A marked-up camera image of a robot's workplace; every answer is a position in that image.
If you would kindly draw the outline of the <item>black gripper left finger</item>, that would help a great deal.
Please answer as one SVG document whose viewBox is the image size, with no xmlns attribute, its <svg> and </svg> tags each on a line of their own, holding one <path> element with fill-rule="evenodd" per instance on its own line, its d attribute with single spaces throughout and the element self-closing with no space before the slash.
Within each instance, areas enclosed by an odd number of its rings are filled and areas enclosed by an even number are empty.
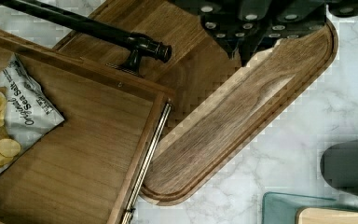
<svg viewBox="0 0 358 224">
<path fill-rule="evenodd" d="M 205 32 L 232 59 L 239 40 L 234 36 L 237 20 L 237 0 L 168 0 L 182 10 L 200 17 Z"/>
</svg>

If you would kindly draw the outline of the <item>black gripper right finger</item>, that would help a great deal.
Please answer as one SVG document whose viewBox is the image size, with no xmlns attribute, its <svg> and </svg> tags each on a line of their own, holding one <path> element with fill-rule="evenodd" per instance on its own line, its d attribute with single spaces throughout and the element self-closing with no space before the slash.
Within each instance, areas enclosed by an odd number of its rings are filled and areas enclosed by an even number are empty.
<svg viewBox="0 0 358 224">
<path fill-rule="evenodd" d="M 250 25 L 241 37 L 241 65 L 279 38 L 296 39 L 322 29 L 326 11 L 339 18 L 358 16 L 358 0 L 240 0 L 238 18 Z"/>
</svg>

